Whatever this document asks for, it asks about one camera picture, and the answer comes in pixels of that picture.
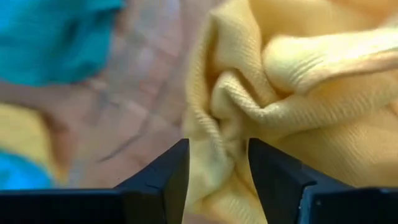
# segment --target wrinkled fabric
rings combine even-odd
[[[186,84],[186,207],[267,223],[249,138],[356,187],[398,186],[397,9],[390,0],[231,0],[211,11]]]
[[[3,178],[0,182],[10,183],[9,187],[15,186],[14,181],[37,184],[30,182],[31,178],[22,180],[30,174],[32,178],[40,178],[39,183],[47,182],[46,175],[58,184],[67,179],[66,168],[54,158],[52,140],[42,114],[6,103],[0,103],[0,164],[0,175],[4,174],[7,181],[13,180],[10,183]]]
[[[122,0],[0,1],[0,80],[73,83],[104,68]]]
[[[55,187],[45,169],[25,157],[0,149],[0,190],[49,189]]]

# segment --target blue cloth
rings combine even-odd
[[[27,159],[0,152],[0,190],[55,187],[46,171]]]
[[[123,0],[0,0],[0,80],[73,83],[101,70]]]

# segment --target blurred background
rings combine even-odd
[[[73,85],[0,83],[0,100],[43,112],[58,162],[72,167],[71,187],[114,187],[182,137],[184,69],[201,22],[219,3],[127,0],[105,71]]]

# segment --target yellow cloth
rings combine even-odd
[[[53,177],[60,177],[52,155],[49,131],[39,112],[0,104],[0,147],[43,166]]]
[[[187,208],[266,223],[249,138],[354,186],[398,186],[397,7],[232,0],[211,11],[187,77]]]

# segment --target black plastic jaw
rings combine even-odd
[[[181,224],[188,145],[180,140],[115,189],[0,191],[0,223]]]
[[[258,139],[248,153],[268,224],[398,223],[396,189],[354,189]]]

